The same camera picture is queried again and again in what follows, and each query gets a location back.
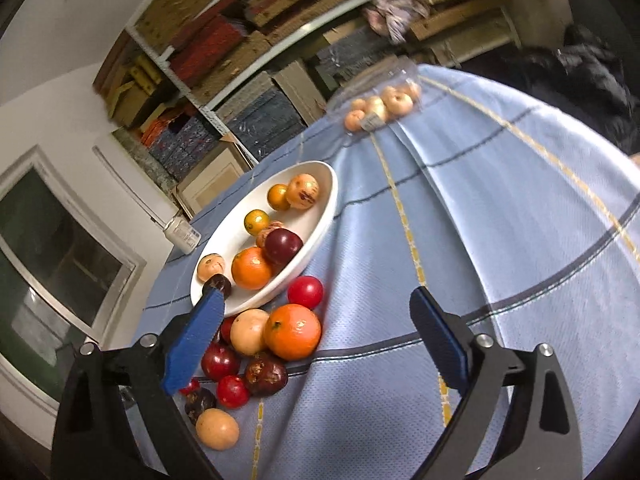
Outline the large yellow-orange persimmon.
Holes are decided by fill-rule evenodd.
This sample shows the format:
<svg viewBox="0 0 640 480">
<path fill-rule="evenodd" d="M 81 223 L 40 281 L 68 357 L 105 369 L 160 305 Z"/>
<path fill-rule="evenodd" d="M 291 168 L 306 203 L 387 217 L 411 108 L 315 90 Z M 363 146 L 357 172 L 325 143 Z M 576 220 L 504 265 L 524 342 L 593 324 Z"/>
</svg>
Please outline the large yellow-orange persimmon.
<svg viewBox="0 0 640 480">
<path fill-rule="evenodd" d="M 230 330 L 234 350 L 243 356 L 254 356 L 264 350 L 264 328 L 268 320 L 269 314 L 262 309 L 250 309 L 240 313 Z"/>
</svg>

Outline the dark brown mangosteen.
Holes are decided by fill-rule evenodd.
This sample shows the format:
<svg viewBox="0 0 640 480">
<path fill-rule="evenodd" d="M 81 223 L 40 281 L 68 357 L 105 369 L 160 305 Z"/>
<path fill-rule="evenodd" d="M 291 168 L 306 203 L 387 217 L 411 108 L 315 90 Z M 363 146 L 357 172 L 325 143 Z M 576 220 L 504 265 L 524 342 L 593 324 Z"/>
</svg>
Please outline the dark brown mangosteen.
<svg viewBox="0 0 640 480">
<path fill-rule="evenodd" d="M 288 384 L 288 371 L 282 361 L 271 353 L 259 352 L 244 370 L 247 389 L 252 396 L 273 396 Z"/>
</svg>

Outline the dark purple mangosteen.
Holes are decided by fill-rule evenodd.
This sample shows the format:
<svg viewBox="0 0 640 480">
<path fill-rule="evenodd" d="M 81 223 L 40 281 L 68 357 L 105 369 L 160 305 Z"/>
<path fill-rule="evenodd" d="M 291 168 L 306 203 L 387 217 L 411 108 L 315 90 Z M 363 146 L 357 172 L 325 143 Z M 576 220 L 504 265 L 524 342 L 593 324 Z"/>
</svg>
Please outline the dark purple mangosteen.
<svg viewBox="0 0 640 480">
<path fill-rule="evenodd" d="M 224 300 L 227 300 L 232 293 L 231 282 L 224 276 L 224 274 L 214 274 L 211 276 L 202 287 L 202 294 L 206 297 L 213 290 L 219 290 L 224 296 Z"/>
</svg>

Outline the window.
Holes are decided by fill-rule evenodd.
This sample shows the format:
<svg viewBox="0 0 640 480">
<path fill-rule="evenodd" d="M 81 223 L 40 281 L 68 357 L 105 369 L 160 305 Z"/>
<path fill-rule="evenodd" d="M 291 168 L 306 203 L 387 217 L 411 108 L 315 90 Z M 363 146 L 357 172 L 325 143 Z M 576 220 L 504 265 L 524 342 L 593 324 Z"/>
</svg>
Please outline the window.
<svg viewBox="0 0 640 480">
<path fill-rule="evenodd" d="M 1 364 L 57 404 L 77 351 L 103 344 L 144 260 L 66 184 L 39 146 L 1 174 Z"/>
</svg>

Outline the orange mandarin on plate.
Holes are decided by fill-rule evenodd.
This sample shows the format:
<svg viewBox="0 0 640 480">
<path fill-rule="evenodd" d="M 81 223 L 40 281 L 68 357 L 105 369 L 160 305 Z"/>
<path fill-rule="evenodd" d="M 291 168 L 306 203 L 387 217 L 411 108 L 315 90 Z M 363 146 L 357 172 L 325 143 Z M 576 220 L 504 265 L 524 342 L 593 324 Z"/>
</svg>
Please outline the orange mandarin on plate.
<svg viewBox="0 0 640 480">
<path fill-rule="evenodd" d="M 241 250 L 234 256 L 231 275 L 235 284 L 242 289 L 258 290 L 271 280 L 272 267 L 262 248 L 253 246 Z"/>
</svg>

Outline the white drink can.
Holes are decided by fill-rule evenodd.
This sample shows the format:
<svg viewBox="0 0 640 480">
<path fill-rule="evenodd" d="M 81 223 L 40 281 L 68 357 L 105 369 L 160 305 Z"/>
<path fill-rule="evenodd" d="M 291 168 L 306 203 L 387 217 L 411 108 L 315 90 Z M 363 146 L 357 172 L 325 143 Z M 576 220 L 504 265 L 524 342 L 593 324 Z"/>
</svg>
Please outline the white drink can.
<svg viewBox="0 0 640 480">
<path fill-rule="evenodd" d="M 171 218 L 164 226 L 163 233 L 171 244 L 185 255 L 193 252 L 202 238 L 201 233 L 194 229 L 183 216 Z"/>
</svg>

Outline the blue checked tablecloth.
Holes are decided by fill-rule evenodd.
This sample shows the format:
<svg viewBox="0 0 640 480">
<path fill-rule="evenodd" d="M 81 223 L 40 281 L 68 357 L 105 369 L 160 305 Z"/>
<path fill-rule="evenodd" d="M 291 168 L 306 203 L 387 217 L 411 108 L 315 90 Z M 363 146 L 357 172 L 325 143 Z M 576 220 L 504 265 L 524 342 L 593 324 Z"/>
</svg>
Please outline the blue checked tablecloth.
<svg viewBox="0 0 640 480">
<path fill-rule="evenodd" d="M 457 404 L 409 315 L 425 284 L 506 348 L 548 342 L 582 438 L 604 459 L 639 402 L 639 170 L 582 122 L 518 90 L 424 65 L 423 102 L 375 133 L 321 119 L 194 218 L 210 237 L 262 182 L 322 160 L 338 179 L 323 335 L 275 396 L 235 412 L 227 479 L 407 479 Z"/>
</svg>

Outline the red cherry tomato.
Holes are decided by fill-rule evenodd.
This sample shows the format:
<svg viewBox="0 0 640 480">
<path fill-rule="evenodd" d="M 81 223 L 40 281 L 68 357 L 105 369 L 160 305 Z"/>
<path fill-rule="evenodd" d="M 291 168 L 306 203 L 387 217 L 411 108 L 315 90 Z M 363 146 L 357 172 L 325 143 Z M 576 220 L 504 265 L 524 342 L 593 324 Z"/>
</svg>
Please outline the red cherry tomato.
<svg viewBox="0 0 640 480">
<path fill-rule="evenodd" d="M 288 302 L 299 304 L 309 310 L 314 310 L 321 304 L 324 296 L 322 283 L 314 276 L 302 275 L 292 281 L 288 286 Z"/>
</svg>

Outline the dark red plum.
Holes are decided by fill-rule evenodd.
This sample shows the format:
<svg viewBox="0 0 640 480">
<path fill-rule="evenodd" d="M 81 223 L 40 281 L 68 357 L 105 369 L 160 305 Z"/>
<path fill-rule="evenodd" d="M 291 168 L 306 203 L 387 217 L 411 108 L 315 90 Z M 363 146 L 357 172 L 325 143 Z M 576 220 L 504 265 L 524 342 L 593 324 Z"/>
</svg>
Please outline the dark red plum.
<svg viewBox="0 0 640 480">
<path fill-rule="evenodd" d="M 285 266 L 299 253 L 303 244 L 303 240 L 296 233 L 279 228 L 266 236 L 262 250 L 270 262 L 277 266 Z"/>
</svg>

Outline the small striped orange fruit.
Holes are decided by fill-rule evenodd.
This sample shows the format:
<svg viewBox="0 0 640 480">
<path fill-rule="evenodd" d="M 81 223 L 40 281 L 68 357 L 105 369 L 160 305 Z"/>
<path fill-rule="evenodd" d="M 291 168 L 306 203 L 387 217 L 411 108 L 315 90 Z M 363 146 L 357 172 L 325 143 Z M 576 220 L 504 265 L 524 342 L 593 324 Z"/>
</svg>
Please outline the small striped orange fruit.
<svg viewBox="0 0 640 480">
<path fill-rule="evenodd" d="M 295 209 L 307 210 L 317 203 L 320 185 L 311 174 L 298 174 L 288 182 L 285 198 Z"/>
</svg>

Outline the dark clothing pile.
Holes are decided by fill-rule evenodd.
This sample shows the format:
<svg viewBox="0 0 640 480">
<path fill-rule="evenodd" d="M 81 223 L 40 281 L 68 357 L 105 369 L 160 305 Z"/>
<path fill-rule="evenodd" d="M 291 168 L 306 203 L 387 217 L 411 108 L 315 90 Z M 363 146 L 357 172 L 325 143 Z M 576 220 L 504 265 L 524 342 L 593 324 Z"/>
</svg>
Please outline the dark clothing pile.
<svg viewBox="0 0 640 480">
<path fill-rule="evenodd" d="M 622 60 L 582 25 L 567 26 L 557 49 L 503 46 L 462 70 L 562 110 L 629 156 L 639 153 L 639 95 L 627 84 Z"/>
</svg>

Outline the metal storage shelf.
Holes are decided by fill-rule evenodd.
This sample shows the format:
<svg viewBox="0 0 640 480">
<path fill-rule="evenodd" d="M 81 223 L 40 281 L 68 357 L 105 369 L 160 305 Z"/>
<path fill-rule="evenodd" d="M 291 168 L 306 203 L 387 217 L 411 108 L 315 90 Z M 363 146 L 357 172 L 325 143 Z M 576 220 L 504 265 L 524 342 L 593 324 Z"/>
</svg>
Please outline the metal storage shelf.
<svg viewBox="0 0 640 480">
<path fill-rule="evenodd" d="M 394 46 L 370 29 L 372 0 L 146 0 L 119 35 L 93 87 L 108 116 L 146 144 L 160 138 L 164 110 L 183 96 L 219 131 L 222 109 L 259 77 L 276 82 L 294 127 L 314 122 L 324 100 L 397 50 L 442 32 L 474 32 L 474 54 L 518 41 L 508 0 L 427 0 Z"/>
</svg>

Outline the cardboard picture frame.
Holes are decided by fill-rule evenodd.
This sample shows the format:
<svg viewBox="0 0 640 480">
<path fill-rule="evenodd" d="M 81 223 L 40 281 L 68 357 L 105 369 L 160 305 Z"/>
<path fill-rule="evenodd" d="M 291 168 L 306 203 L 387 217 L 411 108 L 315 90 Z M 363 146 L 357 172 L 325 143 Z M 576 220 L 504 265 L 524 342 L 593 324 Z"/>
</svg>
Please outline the cardboard picture frame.
<svg viewBox="0 0 640 480">
<path fill-rule="evenodd" d="M 175 187 L 175 198 L 192 219 L 250 169 L 232 142 L 220 142 Z"/>
</svg>

